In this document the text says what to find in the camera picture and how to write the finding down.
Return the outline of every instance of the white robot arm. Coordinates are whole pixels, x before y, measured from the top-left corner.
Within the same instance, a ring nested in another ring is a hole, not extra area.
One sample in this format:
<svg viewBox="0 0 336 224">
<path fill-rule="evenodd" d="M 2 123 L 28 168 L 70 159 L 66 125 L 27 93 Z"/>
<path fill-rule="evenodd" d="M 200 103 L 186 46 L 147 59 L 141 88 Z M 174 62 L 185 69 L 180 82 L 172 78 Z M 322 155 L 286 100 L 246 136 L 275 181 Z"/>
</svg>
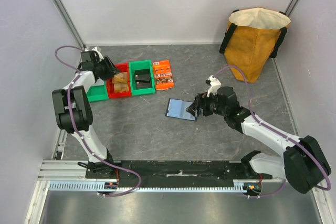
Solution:
<svg viewBox="0 0 336 224">
<path fill-rule="evenodd" d="M 229 127 L 261 141 L 279 155 L 269 156 L 259 151 L 249 153 L 241 161 L 252 172 L 286 179 L 301 193 L 308 192 L 331 174 L 330 166 L 315 138 L 301 138 L 264 122 L 249 109 L 239 105 L 232 87 L 221 87 L 213 76 L 206 83 L 210 86 L 208 92 L 196 95 L 187 112 L 194 116 L 200 115 L 201 111 L 204 116 L 221 115 Z"/>
<path fill-rule="evenodd" d="M 76 127 L 79 133 L 85 138 L 87 147 L 81 136 L 75 132 L 70 118 L 67 100 L 67 91 L 70 84 L 63 89 L 54 90 L 52 93 L 56 122 L 61 130 L 65 130 L 68 134 L 74 136 L 82 145 L 89 158 L 88 167 L 90 167 L 90 169 L 87 168 L 89 170 L 95 170 L 95 173 L 92 174 L 107 173 L 108 175 L 108 167 L 106 168 L 95 156 L 109 163 L 113 162 L 112 156 L 107 148 L 99 141 L 92 127 L 93 115 L 86 93 L 99 79 L 108 80 L 118 73 L 119 70 L 107 56 L 102 56 L 98 48 L 81 53 L 81 63 L 78 69 L 80 71 L 76 73 L 74 79 L 70 82 L 72 85 L 70 90 L 70 102 Z"/>
</svg>

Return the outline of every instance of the white wall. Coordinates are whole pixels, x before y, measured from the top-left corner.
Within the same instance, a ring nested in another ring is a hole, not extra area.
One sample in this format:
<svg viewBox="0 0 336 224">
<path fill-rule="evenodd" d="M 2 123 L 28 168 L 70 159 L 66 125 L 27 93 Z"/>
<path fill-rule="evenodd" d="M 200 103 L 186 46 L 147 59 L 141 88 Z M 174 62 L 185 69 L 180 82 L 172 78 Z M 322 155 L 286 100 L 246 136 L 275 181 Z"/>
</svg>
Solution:
<svg viewBox="0 0 336 224">
<path fill-rule="evenodd" d="M 0 0 L 0 223 L 23 223 L 57 125 L 51 92 L 70 80 L 54 50 L 75 45 L 52 0 Z M 61 54 L 79 61 L 73 49 Z"/>
<path fill-rule="evenodd" d="M 239 8 L 285 11 L 290 0 L 62 0 L 87 44 L 221 42 Z"/>
<path fill-rule="evenodd" d="M 314 136 L 333 170 L 336 212 L 336 0 L 301 0 L 276 59 L 299 133 Z"/>
</svg>

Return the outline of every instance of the smartphone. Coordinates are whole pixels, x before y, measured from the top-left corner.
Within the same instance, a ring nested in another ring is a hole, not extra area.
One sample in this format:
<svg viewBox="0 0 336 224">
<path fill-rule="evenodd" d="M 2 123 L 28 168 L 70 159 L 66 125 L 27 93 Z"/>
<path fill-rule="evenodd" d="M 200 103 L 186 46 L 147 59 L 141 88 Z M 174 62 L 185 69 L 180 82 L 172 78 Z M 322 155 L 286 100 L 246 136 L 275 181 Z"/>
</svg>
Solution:
<svg viewBox="0 0 336 224">
<path fill-rule="evenodd" d="M 193 102 L 170 98 L 167 105 L 166 116 L 170 118 L 179 118 L 190 121 L 197 121 L 197 117 L 186 112 L 186 109 L 192 103 Z"/>
</svg>

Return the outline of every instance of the plastic bin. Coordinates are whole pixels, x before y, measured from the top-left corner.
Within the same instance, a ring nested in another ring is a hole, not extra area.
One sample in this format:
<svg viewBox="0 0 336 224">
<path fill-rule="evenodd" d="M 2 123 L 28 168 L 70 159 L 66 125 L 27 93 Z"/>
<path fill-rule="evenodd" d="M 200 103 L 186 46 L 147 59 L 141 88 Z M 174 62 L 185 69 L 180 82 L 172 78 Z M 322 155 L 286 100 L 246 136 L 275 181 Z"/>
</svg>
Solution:
<svg viewBox="0 0 336 224">
<path fill-rule="evenodd" d="M 143 94 L 154 94 L 155 93 L 155 80 L 152 68 L 152 61 L 151 60 L 143 60 L 143 61 L 134 61 L 130 62 L 130 80 L 131 80 L 131 90 L 132 95 L 143 95 Z M 149 69 L 151 72 L 151 79 L 152 79 L 152 87 L 148 89 L 136 89 L 137 85 L 134 79 L 134 72 L 136 70 L 141 69 Z"/>
<path fill-rule="evenodd" d="M 107 93 L 110 99 L 115 98 L 122 98 L 122 97 L 131 97 L 132 91 L 131 91 L 131 85 L 130 85 L 130 67 L 128 63 L 121 63 L 121 64 L 115 64 L 115 66 L 120 70 L 120 72 L 127 72 L 128 73 L 128 91 L 125 92 L 114 92 L 114 84 L 112 83 L 112 79 L 109 79 L 106 81 L 106 87 L 107 87 Z"/>
<path fill-rule="evenodd" d="M 106 82 L 104 82 L 104 85 L 92 86 L 87 93 L 87 97 L 89 102 L 108 100 L 109 96 L 107 94 Z"/>
</svg>

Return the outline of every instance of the orange box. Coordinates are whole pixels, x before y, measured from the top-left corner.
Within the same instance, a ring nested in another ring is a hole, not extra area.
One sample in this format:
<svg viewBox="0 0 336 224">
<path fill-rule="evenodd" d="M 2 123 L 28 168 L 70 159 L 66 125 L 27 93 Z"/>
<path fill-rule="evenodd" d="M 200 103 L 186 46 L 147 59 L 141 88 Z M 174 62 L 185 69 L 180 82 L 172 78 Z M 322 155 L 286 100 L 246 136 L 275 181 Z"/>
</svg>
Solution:
<svg viewBox="0 0 336 224">
<path fill-rule="evenodd" d="M 156 90 L 167 90 L 174 87 L 172 68 L 168 60 L 152 63 Z"/>
</svg>

